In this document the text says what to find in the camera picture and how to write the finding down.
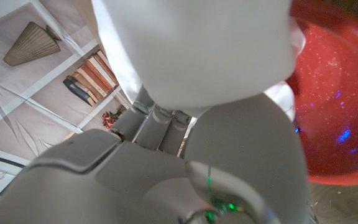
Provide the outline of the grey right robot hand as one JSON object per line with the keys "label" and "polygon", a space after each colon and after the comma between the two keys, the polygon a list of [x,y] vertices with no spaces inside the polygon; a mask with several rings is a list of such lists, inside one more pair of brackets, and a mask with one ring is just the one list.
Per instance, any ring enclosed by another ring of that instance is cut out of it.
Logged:
{"label": "grey right robot hand", "polygon": [[0,197],[0,223],[316,222],[300,138],[268,96],[182,118],[136,105],[52,147]]}

